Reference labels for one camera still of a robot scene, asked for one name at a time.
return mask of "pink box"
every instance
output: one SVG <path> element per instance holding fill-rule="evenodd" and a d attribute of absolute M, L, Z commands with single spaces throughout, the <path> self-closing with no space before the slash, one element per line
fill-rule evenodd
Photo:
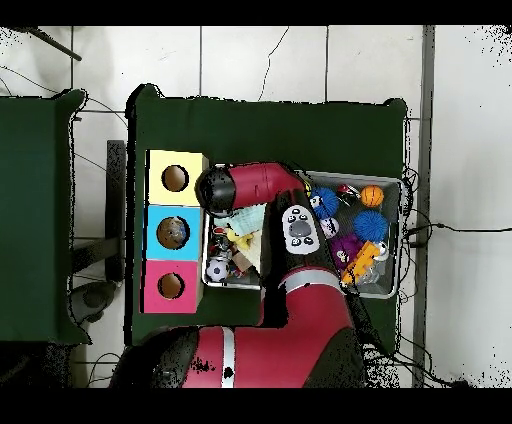
<path fill-rule="evenodd" d="M 197 261 L 146 261 L 144 282 L 144 310 L 148 314 L 194 314 L 203 296 L 200 279 L 200 263 Z M 183 282 L 180 296 L 168 299 L 158 289 L 160 278 L 166 274 L 177 274 Z"/>

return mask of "cube box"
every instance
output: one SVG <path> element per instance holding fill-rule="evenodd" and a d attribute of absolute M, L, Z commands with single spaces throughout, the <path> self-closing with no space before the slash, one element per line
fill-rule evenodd
<path fill-rule="evenodd" d="M 208 160 L 200 153 L 164 150 L 147 150 L 145 159 L 140 312 L 195 313 L 203 294 L 204 211 L 194 187 Z M 178 248 L 165 247 L 158 239 L 159 225 L 167 218 L 178 218 L 185 224 L 185 243 Z M 171 291 L 163 288 L 169 276 L 173 276 L 175 286 Z"/>

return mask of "blue fuzzy ball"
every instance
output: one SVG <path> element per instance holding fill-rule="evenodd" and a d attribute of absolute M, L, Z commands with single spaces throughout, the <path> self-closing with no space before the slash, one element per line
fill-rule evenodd
<path fill-rule="evenodd" d="M 317 187 L 311 190 L 309 200 L 318 219 L 332 218 L 340 203 L 336 193 L 326 187 Z"/>
<path fill-rule="evenodd" d="M 388 221 L 379 212 L 363 211 L 354 218 L 354 233 L 362 241 L 379 243 L 388 232 Z"/>

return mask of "soccer ball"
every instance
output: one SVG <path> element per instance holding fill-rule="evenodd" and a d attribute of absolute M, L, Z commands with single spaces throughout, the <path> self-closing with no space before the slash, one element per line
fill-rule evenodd
<path fill-rule="evenodd" d="M 227 261 L 212 258 L 206 264 L 206 275 L 214 283 L 220 283 L 225 280 L 229 274 L 229 265 Z"/>

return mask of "blue box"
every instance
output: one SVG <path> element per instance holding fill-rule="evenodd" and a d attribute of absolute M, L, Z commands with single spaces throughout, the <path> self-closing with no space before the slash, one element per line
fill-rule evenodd
<path fill-rule="evenodd" d="M 167 249 L 158 241 L 156 232 L 165 218 L 176 217 L 186 222 L 190 236 L 179 249 Z M 201 208 L 184 206 L 148 206 L 146 259 L 198 261 L 201 256 Z"/>

